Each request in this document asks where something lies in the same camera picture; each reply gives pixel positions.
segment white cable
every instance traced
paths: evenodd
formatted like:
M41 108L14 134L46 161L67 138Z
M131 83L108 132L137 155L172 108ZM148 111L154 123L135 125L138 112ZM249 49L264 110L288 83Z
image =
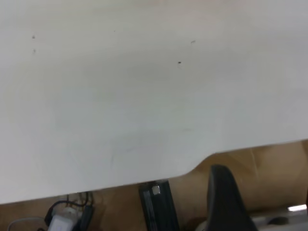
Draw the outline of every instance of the white cable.
M18 222L21 222L21 221L28 221L28 220L44 220L44 218L42 217L28 217L28 218L20 218L20 219L17 219L17 220L13 220L9 226L8 226L8 229L6 231L10 231L11 229L11 226L15 223L18 223Z

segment floor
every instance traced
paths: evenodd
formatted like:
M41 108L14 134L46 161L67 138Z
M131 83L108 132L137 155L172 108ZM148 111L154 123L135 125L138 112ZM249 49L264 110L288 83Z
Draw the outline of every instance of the floor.
M304 204L308 186L308 141L250 148L215 154L192 172L169 179L179 224L192 230L206 217L208 172L223 164L233 172L249 211ZM138 186L122 186L94 192L95 216L90 231L145 231ZM44 216L59 197L0 205L0 230L10 221ZM36 231L42 223L16 224L12 231Z

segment white tabletop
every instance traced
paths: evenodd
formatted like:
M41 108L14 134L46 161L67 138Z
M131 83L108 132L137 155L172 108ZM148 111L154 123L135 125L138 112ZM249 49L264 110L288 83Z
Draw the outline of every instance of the white tabletop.
M0 0L0 203L308 138L306 0Z

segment black cable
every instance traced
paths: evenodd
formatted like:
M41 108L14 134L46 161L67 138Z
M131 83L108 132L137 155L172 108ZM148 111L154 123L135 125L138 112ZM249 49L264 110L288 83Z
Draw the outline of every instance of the black cable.
M91 196L91 203L90 203L90 205L93 206L93 204L94 204L93 192L90 192L90 196Z
M68 201L68 200L61 200L61 201L57 201L56 203L54 203L50 208L53 209L53 208L55 208L57 205L63 204L63 203L67 203L67 204L69 204L69 205L75 205L75 206L77 206L77 207L84 207L84 206L87 205L88 201L89 201L89 193L86 192L86 200L85 200L85 202L84 202L83 204L78 204L78 203L76 203L76 202L72 202L72 201Z

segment black rectangular object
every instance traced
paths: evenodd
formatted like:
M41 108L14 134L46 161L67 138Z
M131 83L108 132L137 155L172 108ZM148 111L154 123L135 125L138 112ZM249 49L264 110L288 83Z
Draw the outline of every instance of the black rectangular object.
M148 231L180 230L168 181L140 186L139 196Z

